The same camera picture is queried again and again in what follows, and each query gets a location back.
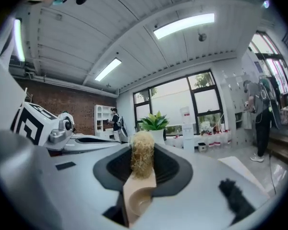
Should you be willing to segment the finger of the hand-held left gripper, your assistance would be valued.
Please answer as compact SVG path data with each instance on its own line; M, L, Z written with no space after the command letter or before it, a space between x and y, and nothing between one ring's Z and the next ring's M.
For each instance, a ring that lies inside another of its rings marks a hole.
M101 140L101 139L70 139L64 146L64 154L78 154L95 150L102 150L111 148L117 145L122 145L115 140Z
M78 140L78 142L117 142L114 139L103 138L93 135L73 134L71 139Z

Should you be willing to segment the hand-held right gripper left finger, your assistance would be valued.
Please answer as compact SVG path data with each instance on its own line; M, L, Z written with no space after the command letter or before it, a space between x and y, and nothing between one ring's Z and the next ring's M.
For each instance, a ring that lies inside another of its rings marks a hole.
M103 213L115 206L119 193L105 189L94 177L99 160L121 151L127 144L81 154L51 157L54 174L49 190L62 217L64 230L124 230Z

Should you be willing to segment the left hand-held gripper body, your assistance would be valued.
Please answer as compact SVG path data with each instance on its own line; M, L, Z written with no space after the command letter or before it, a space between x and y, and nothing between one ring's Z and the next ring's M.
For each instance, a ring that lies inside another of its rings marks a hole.
M23 102L13 131L34 145L63 150L72 137L73 123L69 117L59 119L40 105Z

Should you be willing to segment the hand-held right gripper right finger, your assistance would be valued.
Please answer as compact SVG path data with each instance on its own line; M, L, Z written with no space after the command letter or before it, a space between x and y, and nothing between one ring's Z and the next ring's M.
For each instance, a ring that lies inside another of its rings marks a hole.
M134 227L228 227L234 214L218 186L227 178L236 182L255 209L269 200L267 192L215 158L164 145L186 159L193 169L189 184L176 196L154 198Z

